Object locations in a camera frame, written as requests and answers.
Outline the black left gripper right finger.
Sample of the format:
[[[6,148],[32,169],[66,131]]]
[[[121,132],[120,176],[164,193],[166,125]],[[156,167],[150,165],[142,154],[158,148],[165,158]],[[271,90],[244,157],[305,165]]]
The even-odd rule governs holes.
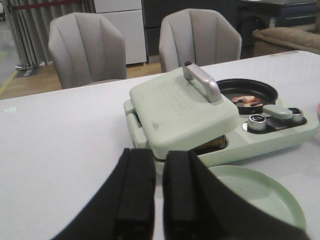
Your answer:
[[[193,151],[170,151],[163,177],[167,240],[307,240],[306,232],[245,201]]]

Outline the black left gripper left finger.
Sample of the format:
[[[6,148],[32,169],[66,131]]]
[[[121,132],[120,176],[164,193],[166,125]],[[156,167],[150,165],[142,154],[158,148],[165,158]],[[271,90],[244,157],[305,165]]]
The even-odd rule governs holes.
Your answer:
[[[97,193],[56,240],[151,240],[156,172],[149,149],[123,150]]]

